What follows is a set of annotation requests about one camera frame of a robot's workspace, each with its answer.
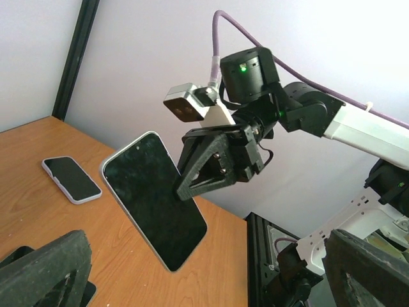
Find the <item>phone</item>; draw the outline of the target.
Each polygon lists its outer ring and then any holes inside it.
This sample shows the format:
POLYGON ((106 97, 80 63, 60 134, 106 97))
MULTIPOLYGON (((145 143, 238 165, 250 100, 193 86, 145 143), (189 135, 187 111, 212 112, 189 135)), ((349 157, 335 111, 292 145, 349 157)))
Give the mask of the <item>phone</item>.
POLYGON ((46 158, 41 165, 61 192, 74 205, 82 205, 101 197, 101 188, 72 157, 46 158))
POLYGON ((81 307, 87 307, 89 303, 91 302, 91 300, 93 299, 93 297, 95 296, 95 294, 96 294, 96 286, 92 282, 87 281, 86 287, 84 289, 84 293, 82 296, 81 307))
POLYGON ((178 271, 207 233, 194 199, 175 192, 180 172, 160 136, 145 132, 100 165, 100 176, 162 265, 178 271))

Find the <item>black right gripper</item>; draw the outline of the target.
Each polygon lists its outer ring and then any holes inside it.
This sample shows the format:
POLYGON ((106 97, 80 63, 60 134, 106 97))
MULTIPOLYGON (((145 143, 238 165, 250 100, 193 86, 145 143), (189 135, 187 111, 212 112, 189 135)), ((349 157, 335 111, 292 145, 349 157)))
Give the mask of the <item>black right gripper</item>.
POLYGON ((259 145, 259 129, 247 124, 192 129, 182 137, 183 150, 175 186, 181 200, 249 182, 272 161, 273 151, 259 145))

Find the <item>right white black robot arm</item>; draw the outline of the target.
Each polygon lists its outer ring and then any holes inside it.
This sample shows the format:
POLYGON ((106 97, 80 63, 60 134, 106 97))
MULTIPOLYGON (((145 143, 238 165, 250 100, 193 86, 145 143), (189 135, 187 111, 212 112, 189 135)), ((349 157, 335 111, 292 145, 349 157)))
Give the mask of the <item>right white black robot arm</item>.
POLYGON ((177 193, 187 199, 237 182, 265 168, 259 146, 276 124, 339 141, 378 162, 365 182, 364 198, 329 224, 366 237, 382 222, 408 216, 408 130, 339 100, 307 83, 282 86, 269 49, 255 47, 214 56, 205 87, 172 88, 164 104, 183 122, 199 122, 183 137, 177 193))

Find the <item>black smartphone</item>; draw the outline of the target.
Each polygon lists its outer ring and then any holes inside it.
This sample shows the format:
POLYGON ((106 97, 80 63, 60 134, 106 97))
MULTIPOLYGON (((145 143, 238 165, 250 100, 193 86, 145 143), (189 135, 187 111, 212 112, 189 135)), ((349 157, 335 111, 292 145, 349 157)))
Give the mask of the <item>black smartphone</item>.
POLYGON ((10 265, 11 263, 22 258, 23 256, 28 255, 32 251, 34 251, 34 249, 29 246, 18 247, 16 250, 14 250, 8 256, 6 256, 3 260, 1 260, 0 269, 2 269, 3 267, 6 267, 7 265, 10 265))

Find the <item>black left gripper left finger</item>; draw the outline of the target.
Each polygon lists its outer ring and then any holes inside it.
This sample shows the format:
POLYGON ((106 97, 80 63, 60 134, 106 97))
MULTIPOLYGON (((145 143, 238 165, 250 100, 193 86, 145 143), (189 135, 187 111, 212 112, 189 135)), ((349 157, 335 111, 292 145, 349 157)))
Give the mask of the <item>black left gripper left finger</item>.
POLYGON ((80 306, 91 247, 72 230, 1 269, 1 306, 80 306))

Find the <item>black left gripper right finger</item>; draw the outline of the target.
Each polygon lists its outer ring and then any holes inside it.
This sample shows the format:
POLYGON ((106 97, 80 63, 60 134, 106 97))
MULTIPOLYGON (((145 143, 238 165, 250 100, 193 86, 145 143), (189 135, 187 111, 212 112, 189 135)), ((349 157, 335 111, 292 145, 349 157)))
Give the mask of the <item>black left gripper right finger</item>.
POLYGON ((325 274, 337 306, 408 306, 408 264, 345 230, 325 239, 325 274))

